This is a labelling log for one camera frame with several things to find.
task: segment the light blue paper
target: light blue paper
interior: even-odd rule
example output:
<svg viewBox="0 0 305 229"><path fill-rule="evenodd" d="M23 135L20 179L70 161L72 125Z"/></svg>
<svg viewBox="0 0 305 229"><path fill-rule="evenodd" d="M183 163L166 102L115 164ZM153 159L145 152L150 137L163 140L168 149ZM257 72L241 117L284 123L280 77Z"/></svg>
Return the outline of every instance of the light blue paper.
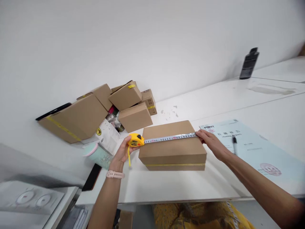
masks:
<svg viewBox="0 0 305 229"><path fill-rule="evenodd" d="M200 128L215 134L231 152L234 151L232 135L235 135L237 155L274 182L304 179L304 163L236 119L202 125Z"/></svg>

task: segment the person's right hand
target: person's right hand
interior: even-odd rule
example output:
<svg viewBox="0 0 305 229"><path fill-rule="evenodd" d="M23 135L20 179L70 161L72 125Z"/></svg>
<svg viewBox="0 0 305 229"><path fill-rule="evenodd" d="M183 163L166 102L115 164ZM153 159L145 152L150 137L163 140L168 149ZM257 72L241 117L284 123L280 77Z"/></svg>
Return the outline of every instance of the person's right hand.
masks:
<svg viewBox="0 0 305 229"><path fill-rule="evenodd" d="M200 129L196 132L196 135L201 139L202 144L205 143L210 148L218 160L223 162L226 156L231 154L231 152L220 142L220 140L214 134Z"/></svg>

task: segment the yellow clothing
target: yellow clothing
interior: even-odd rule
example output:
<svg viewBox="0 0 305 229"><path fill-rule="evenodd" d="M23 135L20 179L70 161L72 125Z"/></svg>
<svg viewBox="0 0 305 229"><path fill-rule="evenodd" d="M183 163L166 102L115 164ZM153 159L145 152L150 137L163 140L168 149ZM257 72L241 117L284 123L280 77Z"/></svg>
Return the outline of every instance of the yellow clothing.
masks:
<svg viewBox="0 0 305 229"><path fill-rule="evenodd" d="M157 229L255 229L230 202L153 205Z"/></svg>

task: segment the pink watch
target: pink watch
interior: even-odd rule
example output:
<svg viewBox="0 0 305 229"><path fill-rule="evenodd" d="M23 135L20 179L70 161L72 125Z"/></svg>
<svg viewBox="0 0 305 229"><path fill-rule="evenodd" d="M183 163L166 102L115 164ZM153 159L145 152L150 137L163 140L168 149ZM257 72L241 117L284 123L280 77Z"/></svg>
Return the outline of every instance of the pink watch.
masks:
<svg viewBox="0 0 305 229"><path fill-rule="evenodd" d="M106 174L106 177L123 179L125 177L125 174L109 170Z"/></svg>

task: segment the mint green cup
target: mint green cup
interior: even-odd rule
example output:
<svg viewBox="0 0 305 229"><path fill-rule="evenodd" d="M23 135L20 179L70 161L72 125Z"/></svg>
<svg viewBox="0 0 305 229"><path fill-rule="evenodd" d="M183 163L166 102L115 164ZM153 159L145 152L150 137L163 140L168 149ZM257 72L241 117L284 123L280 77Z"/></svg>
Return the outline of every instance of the mint green cup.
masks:
<svg viewBox="0 0 305 229"><path fill-rule="evenodd" d="M104 169L109 169L110 162L113 158L97 142L93 142L85 148L83 157L88 157Z"/></svg>

